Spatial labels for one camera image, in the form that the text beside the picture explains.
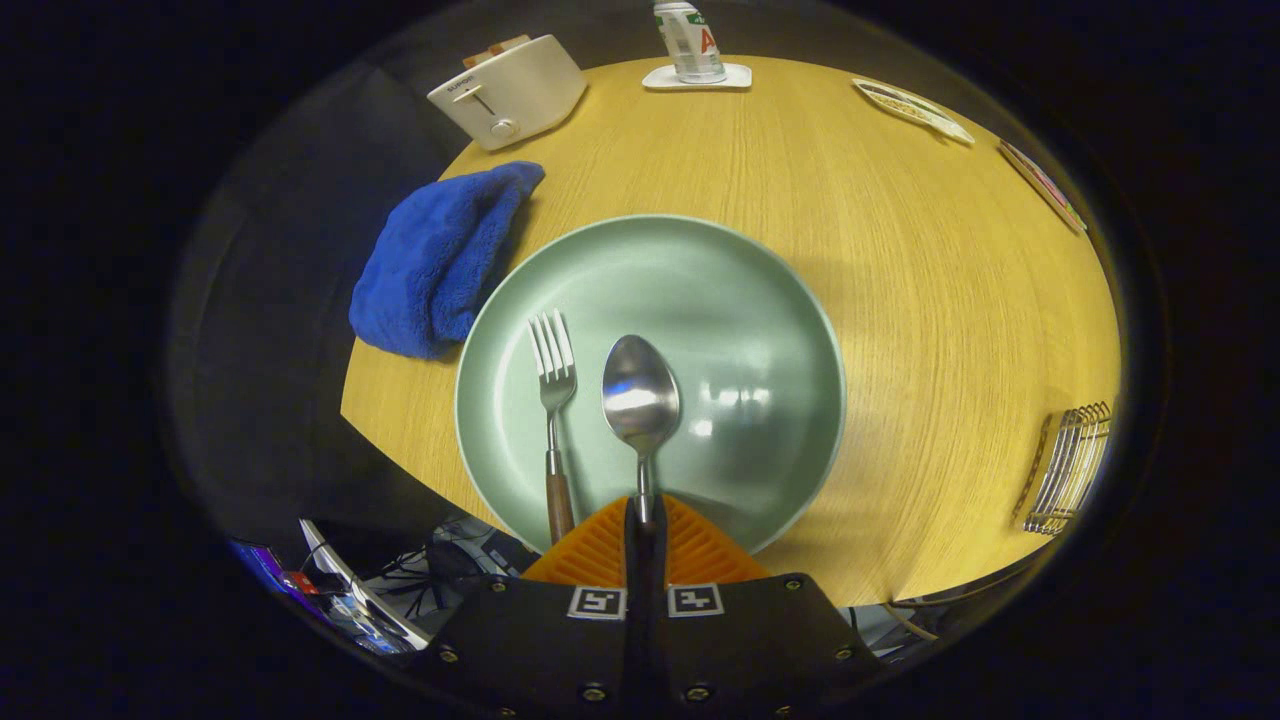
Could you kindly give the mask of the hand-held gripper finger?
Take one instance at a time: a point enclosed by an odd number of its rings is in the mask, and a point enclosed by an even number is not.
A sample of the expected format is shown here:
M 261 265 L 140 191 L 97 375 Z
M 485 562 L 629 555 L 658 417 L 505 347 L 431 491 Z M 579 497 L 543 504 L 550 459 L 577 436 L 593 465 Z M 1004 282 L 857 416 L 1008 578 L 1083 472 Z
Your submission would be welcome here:
M 645 715 L 818 719 L 860 694 L 881 661 L 803 573 L 769 574 L 686 503 L 645 524 Z
M 415 659 L 471 719 L 646 714 L 646 534 L 618 498 L 522 575 L 486 577 Z

